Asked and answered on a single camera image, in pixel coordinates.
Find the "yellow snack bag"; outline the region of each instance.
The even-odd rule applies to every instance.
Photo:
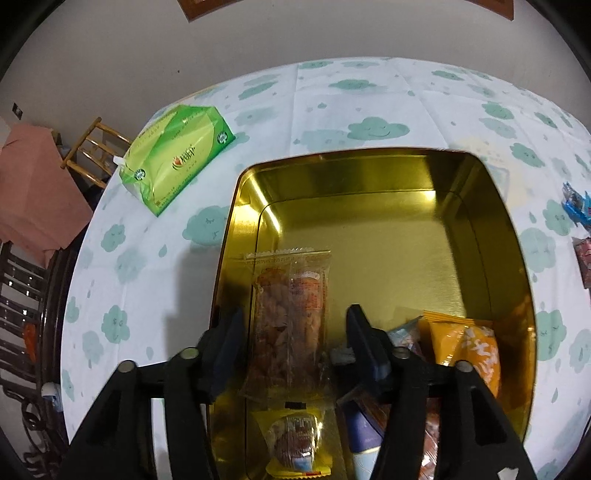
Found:
[[[482,326],[467,327],[462,347],[463,359],[474,365],[496,397],[501,383],[501,364],[499,362],[499,347],[496,344],[493,331]]]
[[[322,446],[323,413],[318,408],[282,408],[252,414],[271,455],[266,467],[269,475],[296,479],[331,474],[332,457]]]
[[[455,365],[458,360],[469,361],[496,397],[501,383],[499,347],[490,322],[424,312],[428,322],[435,361],[440,365]]]

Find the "wall outlet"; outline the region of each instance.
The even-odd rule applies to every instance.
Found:
[[[16,103],[12,104],[12,113],[14,113],[19,120],[22,118],[22,110],[18,107]]]

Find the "orange snack package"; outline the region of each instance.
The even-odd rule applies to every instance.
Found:
[[[501,383],[501,363],[495,334],[482,320],[465,319],[435,312],[424,312],[431,330],[435,361],[454,365],[467,360],[496,397]]]

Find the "gold metal tray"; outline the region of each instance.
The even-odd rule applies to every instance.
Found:
[[[345,340],[345,310],[352,303],[382,329],[403,321],[395,314],[401,307],[492,320],[501,360],[499,401],[523,438],[534,388],[534,309],[511,220],[476,157],[388,148],[249,168],[236,188],[214,306],[251,311],[252,271],[236,268],[233,259],[294,247],[332,251],[329,348]],[[239,371],[209,409],[224,480],[258,480],[268,459],[238,393],[243,375]],[[341,476],[337,470],[333,476]]]

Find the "chair back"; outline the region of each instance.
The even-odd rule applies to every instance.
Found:
[[[98,139],[96,135],[93,134],[95,131],[101,131],[103,138]],[[108,146],[106,142],[104,142],[105,133],[115,137],[119,140],[119,142],[122,142],[123,145],[125,145],[124,151],[117,152],[113,147]],[[106,176],[108,181],[108,179],[115,172],[116,168],[116,165],[113,163],[113,157],[122,156],[130,145],[131,142],[129,139],[125,138],[117,130],[102,123],[101,117],[97,117],[95,121],[92,122],[90,127],[88,127],[84,134],[79,138],[78,142],[72,146],[72,149],[68,152],[66,158],[64,158],[64,160],[61,162],[61,167],[68,167],[78,172],[84,178],[104,189],[106,187],[106,183],[102,178],[99,178],[77,163],[77,153],[81,153],[84,157],[97,165],[103,172],[102,176]]]

